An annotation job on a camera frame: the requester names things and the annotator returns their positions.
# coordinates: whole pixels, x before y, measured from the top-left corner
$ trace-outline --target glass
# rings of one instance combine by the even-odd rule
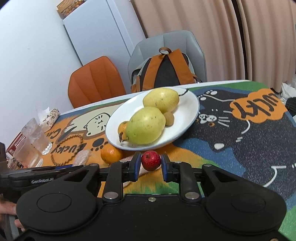
[[[22,134],[28,138],[31,144],[38,150],[42,155],[46,155],[51,147],[52,143],[44,134],[42,128],[38,125],[35,118],[32,118],[22,129]]]
[[[24,139],[15,149],[13,157],[17,159],[25,168],[40,167],[43,164],[40,152],[32,146],[27,138]]]

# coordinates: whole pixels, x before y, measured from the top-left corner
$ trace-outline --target table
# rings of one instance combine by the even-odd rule
[[[199,98],[198,118],[178,140],[157,150],[172,161],[193,167],[211,163],[278,192],[286,201],[287,215],[280,232],[296,240],[296,123],[285,106],[264,84],[223,81],[184,85]],[[83,106],[62,114],[46,135],[53,142],[51,153],[58,163],[72,156],[79,138],[65,143],[73,134],[83,136],[82,149],[92,152],[88,163],[107,167],[100,150],[107,139],[104,125],[126,100],[139,93]],[[98,125],[96,118],[102,122]],[[52,165],[50,154],[44,166]],[[124,188],[125,193],[177,193],[176,183],[165,183],[161,170],[141,176]]]

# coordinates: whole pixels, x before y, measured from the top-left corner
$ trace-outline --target kiwi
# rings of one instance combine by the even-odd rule
[[[166,112],[163,114],[165,116],[165,125],[172,126],[174,124],[175,117],[172,112]]]

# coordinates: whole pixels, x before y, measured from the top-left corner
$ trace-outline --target beige curtain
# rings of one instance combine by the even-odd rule
[[[238,21],[231,0],[132,0],[147,37],[187,29],[205,54],[208,81],[244,79]],[[296,7],[291,0],[237,0],[248,79],[280,91],[296,66]]]
[[[206,59],[208,81],[244,79],[244,58],[231,0],[133,0],[147,37],[190,30]]]
[[[248,75],[280,91],[282,82],[290,82],[295,74],[296,4],[291,0],[237,0],[237,3],[242,13]]]

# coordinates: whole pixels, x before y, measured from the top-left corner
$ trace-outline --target human hand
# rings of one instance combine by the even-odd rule
[[[17,215],[16,204],[13,202],[7,201],[1,197],[0,198],[0,226],[1,227],[3,227],[5,214]],[[15,225],[16,225],[16,227],[20,228],[22,230],[22,232],[25,231],[25,229],[22,226],[22,224],[20,223],[19,219],[15,220]]]

